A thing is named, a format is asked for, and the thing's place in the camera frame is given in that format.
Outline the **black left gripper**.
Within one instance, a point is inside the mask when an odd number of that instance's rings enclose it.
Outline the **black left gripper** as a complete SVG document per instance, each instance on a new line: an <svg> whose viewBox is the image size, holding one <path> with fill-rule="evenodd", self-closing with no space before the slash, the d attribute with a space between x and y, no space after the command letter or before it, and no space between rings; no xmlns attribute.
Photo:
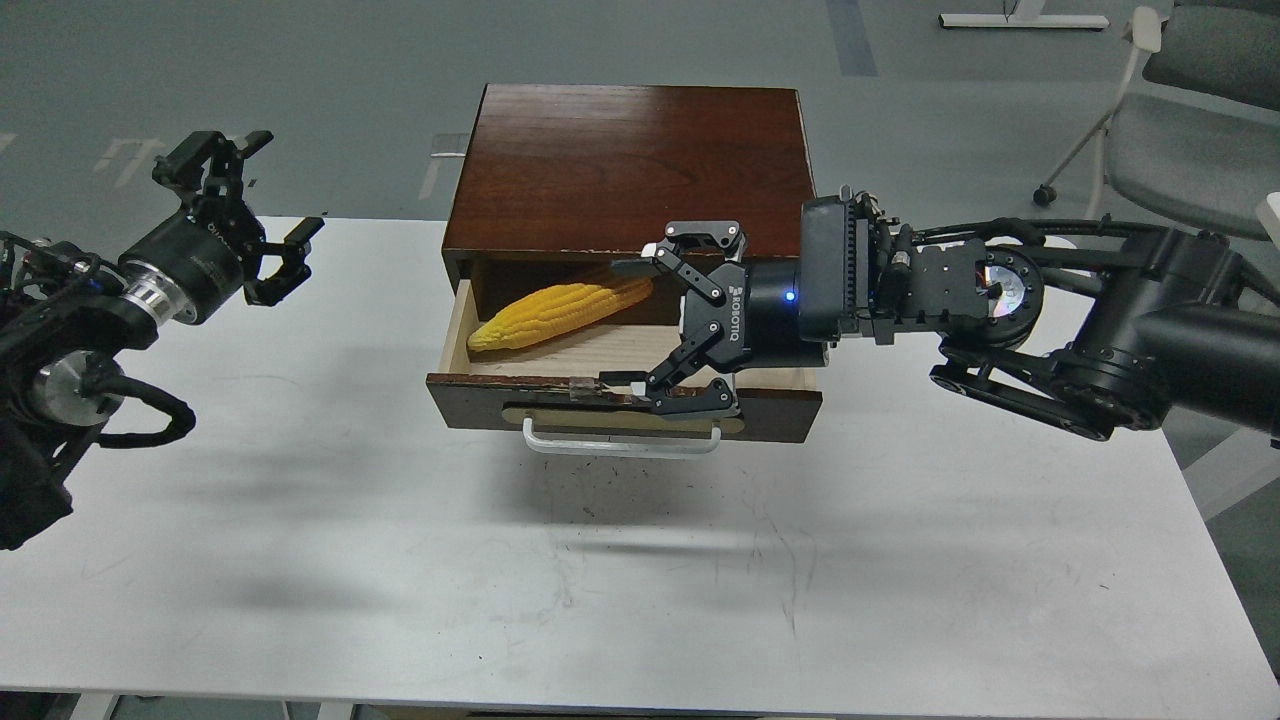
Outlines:
<svg viewBox="0 0 1280 720"><path fill-rule="evenodd" d="M155 158L152 179L175 193L182 211L125 250L122 261L175 283L188 305L179 323L205 323L243 283L248 305L274 307L312 275L306 259L325 220L306 217L271 243L243 199L244 161L273 140L273 132L257 129L239 146L219 131L196 131ZM259 277L264 258L280 260L265 279Z"/></svg>

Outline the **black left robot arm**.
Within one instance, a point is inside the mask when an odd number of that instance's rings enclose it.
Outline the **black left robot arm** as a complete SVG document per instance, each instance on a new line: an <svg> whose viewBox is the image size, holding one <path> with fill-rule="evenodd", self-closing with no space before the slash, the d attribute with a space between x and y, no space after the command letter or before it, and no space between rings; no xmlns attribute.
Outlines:
<svg viewBox="0 0 1280 720"><path fill-rule="evenodd" d="M280 243L244 202L244 163L273 140L196 131L157 158L179 208L115 261L74 243L3 233L1 544L13 551L72 512L67 477L92 446L151 448L196 425L187 402L127 375L166 322L205 323L234 293L273 306L312 274L323 219Z"/></svg>

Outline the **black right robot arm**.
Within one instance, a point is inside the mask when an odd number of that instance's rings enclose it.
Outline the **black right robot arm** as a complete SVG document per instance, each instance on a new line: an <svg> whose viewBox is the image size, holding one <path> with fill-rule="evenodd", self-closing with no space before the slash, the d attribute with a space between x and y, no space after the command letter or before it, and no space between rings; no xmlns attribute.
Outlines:
<svg viewBox="0 0 1280 720"><path fill-rule="evenodd" d="M737 222L668 222L621 275L685 283L680 342L655 368L603 372L659 416L731 416L732 377L824 366L845 337L934 333L940 387L1106 441L1171 407L1277 436L1277 287L1220 234L1133 222L991 222L916 231L868 192L804 202L800 254L749 260Z"/></svg>

